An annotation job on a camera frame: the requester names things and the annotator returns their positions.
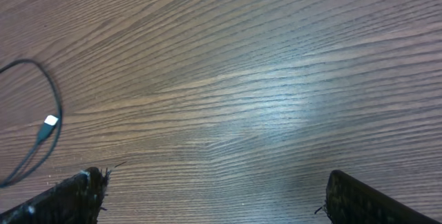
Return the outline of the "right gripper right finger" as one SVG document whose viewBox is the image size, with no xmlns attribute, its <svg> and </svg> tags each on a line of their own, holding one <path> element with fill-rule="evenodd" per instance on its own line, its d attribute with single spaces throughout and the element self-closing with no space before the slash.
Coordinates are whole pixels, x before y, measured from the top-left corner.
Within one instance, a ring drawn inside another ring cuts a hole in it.
<svg viewBox="0 0 442 224">
<path fill-rule="evenodd" d="M 329 175 L 323 210 L 333 224 L 441 224 L 341 170 Z"/>
</svg>

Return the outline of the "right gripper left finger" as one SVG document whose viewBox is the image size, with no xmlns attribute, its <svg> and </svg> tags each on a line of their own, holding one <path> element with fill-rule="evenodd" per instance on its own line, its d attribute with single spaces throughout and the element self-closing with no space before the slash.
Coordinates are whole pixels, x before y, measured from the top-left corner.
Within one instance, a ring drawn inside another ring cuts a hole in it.
<svg viewBox="0 0 442 224">
<path fill-rule="evenodd" d="M 1 213 L 1 224 L 97 224 L 111 170 L 89 167 Z"/>
</svg>

